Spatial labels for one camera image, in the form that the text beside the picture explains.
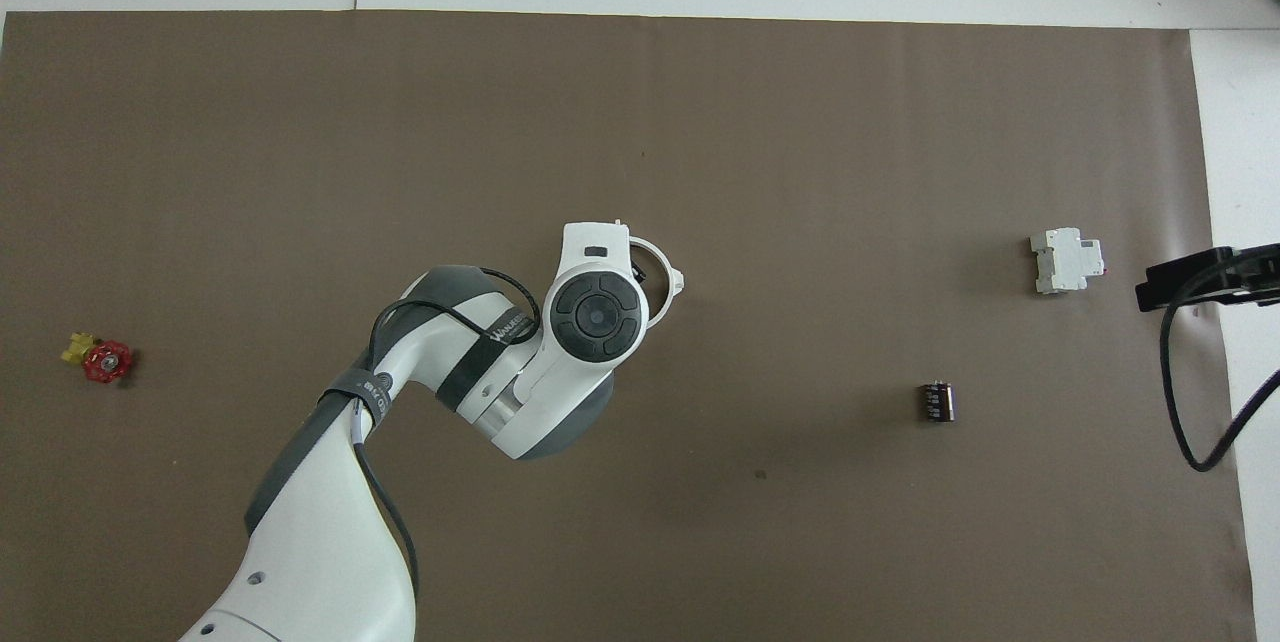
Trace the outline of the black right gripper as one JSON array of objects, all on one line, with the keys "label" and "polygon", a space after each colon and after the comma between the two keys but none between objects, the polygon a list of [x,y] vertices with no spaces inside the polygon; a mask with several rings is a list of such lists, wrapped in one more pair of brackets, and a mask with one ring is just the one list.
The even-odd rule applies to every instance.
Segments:
[{"label": "black right gripper", "polygon": [[1279,299],[1279,246],[1256,247],[1217,246],[1199,253],[1180,256],[1170,262],[1146,269],[1146,279],[1135,286],[1135,301],[1140,311],[1166,308],[1176,292],[1206,269],[1236,256],[1252,256],[1233,269],[1222,269],[1204,279],[1202,285],[1189,292],[1187,303],[1216,304],[1277,304]]}]

